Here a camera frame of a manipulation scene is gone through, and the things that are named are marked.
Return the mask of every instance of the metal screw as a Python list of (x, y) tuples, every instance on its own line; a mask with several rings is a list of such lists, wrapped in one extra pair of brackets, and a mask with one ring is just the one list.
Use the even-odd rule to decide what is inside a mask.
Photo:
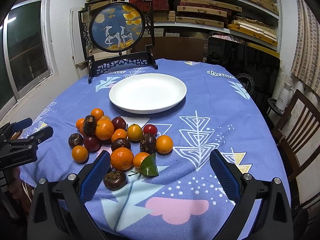
[(245, 174), (243, 175), (243, 177), (244, 177), (244, 179), (246, 179), (246, 180), (252, 179), (252, 175), (249, 174), (249, 173), (245, 173)]
[(275, 178), (274, 181), (275, 181), (276, 184), (280, 184), (281, 183), (281, 179), (279, 179), (279, 178)]
[(70, 174), (70, 175), (68, 176), (68, 180), (74, 180), (76, 177), (77, 177), (76, 174)]
[(40, 184), (44, 184), (45, 182), (46, 182), (46, 179), (45, 179), (45, 178), (39, 179), (39, 183), (40, 183)]

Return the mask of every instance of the dark brown fruit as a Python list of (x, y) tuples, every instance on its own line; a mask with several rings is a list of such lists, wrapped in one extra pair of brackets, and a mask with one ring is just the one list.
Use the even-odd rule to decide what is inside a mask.
[(156, 137), (151, 133), (146, 133), (140, 140), (140, 150), (152, 154), (156, 151)]
[(103, 183), (110, 190), (118, 190), (127, 184), (127, 176), (122, 171), (110, 171), (104, 176)]
[(82, 130), (84, 134), (94, 134), (94, 131), (96, 130), (97, 121), (96, 118), (93, 115), (87, 115), (83, 122)]
[(115, 139), (111, 144), (111, 151), (114, 151), (120, 147), (125, 147), (131, 150), (131, 143), (128, 139), (124, 139), (124, 138)]
[(101, 141), (95, 135), (87, 135), (83, 139), (83, 145), (89, 152), (96, 152), (101, 147)]
[(119, 116), (115, 117), (114, 119), (112, 119), (112, 123), (113, 123), (113, 126), (115, 127), (115, 130), (117, 129), (126, 130), (127, 128), (127, 124), (122, 117), (119, 117)]
[(83, 143), (82, 135), (79, 133), (71, 134), (69, 137), (68, 143), (71, 148), (74, 148), (77, 145), (82, 145)]

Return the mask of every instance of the orange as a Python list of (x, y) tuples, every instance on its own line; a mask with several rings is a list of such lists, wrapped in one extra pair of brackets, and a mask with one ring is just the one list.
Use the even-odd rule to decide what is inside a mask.
[(107, 116), (107, 115), (102, 116), (100, 119), (108, 119), (108, 120), (111, 121), (111, 118), (109, 116)]
[(118, 171), (125, 171), (132, 167), (133, 158), (132, 151), (120, 147), (111, 153), (111, 165)]
[(132, 124), (127, 129), (127, 135), (130, 141), (140, 141), (143, 136), (141, 127), (137, 124)]
[(87, 136), (87, 135), (83, 132), (83, 123), (81, 124), (79, 131), (80, 131), (80, 133), (82, 134), (82, 136)]
[(118, 138), (127, 138), (127, 132), (123, 129), (117, 129), (114, 134), (111, 136), (111, 142)]
[(113, 127), (113, 124), (108, 119), (100, 119), (97, 121), (97, 127), (96, 127), (96, 136), (98, 139), (104, 141), (109, 140), (111, 136), (113, 135), (115, 131), (115, 128)]
[(98, 121), (104, 116), (104, 112), (100, 108), (95, 108), (91, 111), (91, 115), (93, 115), (96, 118), (96, 121)]
[(80, 127), (83, 125), (84, 122), (84, 118), (80, 118), (77, 122), (76, 122), (76, 127), (78, 130), (80, 130)]
[(149, 155), (150, 155), (149, 153), (145, 153), (145, 152), (138, 153), (133, 159), (133, 166), (136, 169), (140, 169), (142, 161)]
[(77, 163), (83, 163), (88, 158), (88, 150), (81, 145), (77, 145), (72, 149), (72, 157)]
[(161, 135), (157, 138), (156, 149), (158, 153), (167, 154), (173, 148), (173, 141), (167, 135)]

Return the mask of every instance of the white plate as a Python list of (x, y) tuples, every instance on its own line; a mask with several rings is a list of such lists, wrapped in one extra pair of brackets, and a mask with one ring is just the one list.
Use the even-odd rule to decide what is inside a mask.
[(178, 78), (156, 73), (139, 74), (116, 83), (110, 101), (124, 111), (154, 114), (168, 110), (183, 100), (187, 87)]

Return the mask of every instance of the white thermos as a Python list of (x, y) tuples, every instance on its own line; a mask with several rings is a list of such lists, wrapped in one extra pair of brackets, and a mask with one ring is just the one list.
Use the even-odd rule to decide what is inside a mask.
[(281, 90), (280, 95), (279, 95), (277, 102), (276, 102), (276, 107), (278, 107), (280, 110), (284, 111), (285, 108), (287, 107), (287, 105), (292, 97), (292, 96), (290, 96), (291, 91), (292, 91), (292, 96), (293, 96), (292, 87), (289, 84), (284, 83), (284, 88)]

